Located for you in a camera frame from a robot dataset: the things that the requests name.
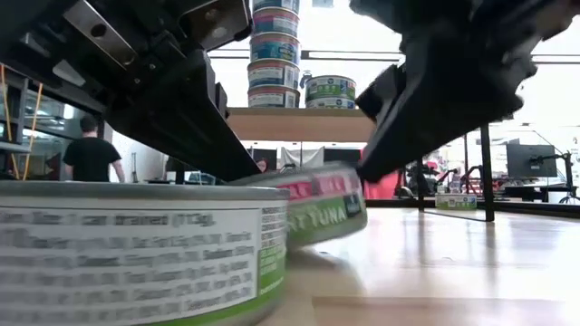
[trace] can lid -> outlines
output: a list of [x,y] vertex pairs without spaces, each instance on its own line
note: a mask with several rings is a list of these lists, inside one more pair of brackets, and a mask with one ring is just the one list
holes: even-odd
[[247,66],[247,68],[248,68],[248,70],[249,70],[249,69],[250,69],[250,67],[252,67],[252,66],[254,66],[254,65],[258,65],[258,64],[265,64],[265,65],[268,65],[268,63],[269,63],[269,62],[272,62],[272,63],[274,63],[274,62],[275,62],[275,63],[280,63],[280,64],[282,64],[282,65],[290,65],[290,66],[293,66],[293,67],[295,67],[295,68],[298,68],[298,69],[299,69],[299,66],[298,66],[296,63],[294,63],[294,62],[289,62],[288,60],[284,60],[284,59],[276,59],[276,58],[271,58],[271,59],[256,59],[256,60],[252,61],[252,62],[251,62],[251,63],[250,63],[248,66]]
[[85,182],[2,181],[2,197],[59,197],[148,200],[265,200],[285,199],[268,188],[135,185]]
[[300,44],[300,41],[298,41],[297,38],[295,38],[294,36],[292,36],[291,34],[286,34],[286,33],[279,33],[279,32],[264,32],[264,33],[260,33],[260,34],[254,34],[252,35],[252,39],[250,40],[251,43],[254,42],[260,42],[262,38],[267,38],[267,37],[271,37],[271,38],[276,38],[279,37],[281,39],[289,38],[292,39],[292,41],[295,41],[296,43]]
[[338,79],[345,79],[349,82],[352,82],[356,85],[356,82],[352,79],[352,78],[348,78],[348,77],[344,77],[344,76],[339,76],[339,75],[323,75],[323,76],[316,76],[316,77],[312,77],[310,80],[308,80],[306,83],[319,79],[319,78],[338,78]]
[[351,172],[355,172],[354,164],[349,164],[346,162],[332,162],[329,164],[325,164],[323,167],[319,168],[296,168],[285,173],[280,173],[277,171],[266,172],[261,175],[244,177],[239,180],[232,181],[228,184],[231,186],[244,186],[276,178],[284,179],[285,177],[298,177],[298,176],[310,177],[316,173],[334,172],[334,171],[339,172],[341,170],[349,170]]
[[292,87],[284,86],[284,85],[258,85],[254,87],[250,87],[247,90],[247,94],[250,95],[250,92],[253,93],[260,93],[260,92],[276,92],[276,91],[293,91],[296,94],[300,94],[298,90],[293,89]]
[[254,16],[256,16],[256,14],[262,14],[264,12],[268,12],[268,11],[279,11],[279,12],[284,12],[287,14],[291,14],[294,17],[296,17],[297,20],[300,20],[300,16],[295,13],[294,11],[287,9],[287,8],[283,8],[283,7],[274,7],[274,6],[269,6],[269,7],[264,7],[264,8],[260,8],[258,10],[255,10],[254,12]]

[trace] nutrition facts label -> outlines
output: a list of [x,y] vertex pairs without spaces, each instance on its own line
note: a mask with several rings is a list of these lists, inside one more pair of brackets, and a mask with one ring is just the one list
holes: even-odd
[[0,325],[134,325],[221,310],[281,280],[269,275],[284,243],[285,207],[0,207]]

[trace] tuna can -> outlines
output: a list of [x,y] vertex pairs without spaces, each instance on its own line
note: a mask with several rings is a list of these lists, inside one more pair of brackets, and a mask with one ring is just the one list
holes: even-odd
[[289,34],[262,33],[250,41],[252,62],[261,59],[286,60],[300,63],[300,42]]
[[354,101],[356,83],[343,76],[313,77],[306,82],[306,102],[324,98],[340,98]]
[[300,92],[284,86],[258,86],[247,91],[250,108],[288,108],[300,106]]
[[308,101],[306,108],[328,108],[328,109],[355,109],[356,105],[353,100],[344,98],[323,98]]
[[284,294],[288,193],[2,181],[0,323],[256,325]]
[[254,13],[268,7],[284,8],[299,14],[300,0],[254,0]]
[[298,15],[282,8],[264,8],[254,13],[254,34],[283,33],[298,36]]
[[283,60],[258,60],[247,66],[250,88],[264,85],[298,88],[300,69]]
[[351,166],[343,163],[269,172],[232,184],[290,190],[289,249],[350,235],[367,224],[361,180]]

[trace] cable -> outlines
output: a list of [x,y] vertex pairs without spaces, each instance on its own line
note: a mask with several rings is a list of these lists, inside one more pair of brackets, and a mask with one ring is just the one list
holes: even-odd
[[[6,116],[6,128],[8,129],[8,141],[12,142],[12,126],[10,123],[10,110],[8,109],[8,89],[6,87],[5,67],[0,64],[0,75],[2,75],[2,93],[4,95],[4,111]],[[10,154],[12,158],[12,166],[14,167],[14,174],[16,179],[19,179],[18,165],[16,165],[16,156],[14,153]]]
[[[38,114],[38,109],[40,108],[40,100],[43,97],[43,84],[40,83],[38,85],[38,95],[36,96],[36,107],[34,108],[34,116],[33,116],[33,127],[31,128],[31,134],[30,134],[30,145],[29,145],[29,149],[30,151],[33,150],[33,144],[34,144],[34,131],[36,130],[36,116]],[[24,175],[22,180],[26,181],[26,177],[28,177],[28,164],[30,163],[30,152],[28,154],[26,154],[26,164],[24,164]]]

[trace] computer monitor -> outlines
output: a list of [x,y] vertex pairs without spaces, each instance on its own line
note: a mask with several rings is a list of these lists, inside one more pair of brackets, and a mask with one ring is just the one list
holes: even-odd
[[328,149],[324,148],[324,162],[342,161],[356,164],[361,159],[360,149]]
[[544,159],[539,162],[533,158],[555,155],[552,145],[516,145],[507,144],[507,174],[509,177],[557,177],[556,159]]

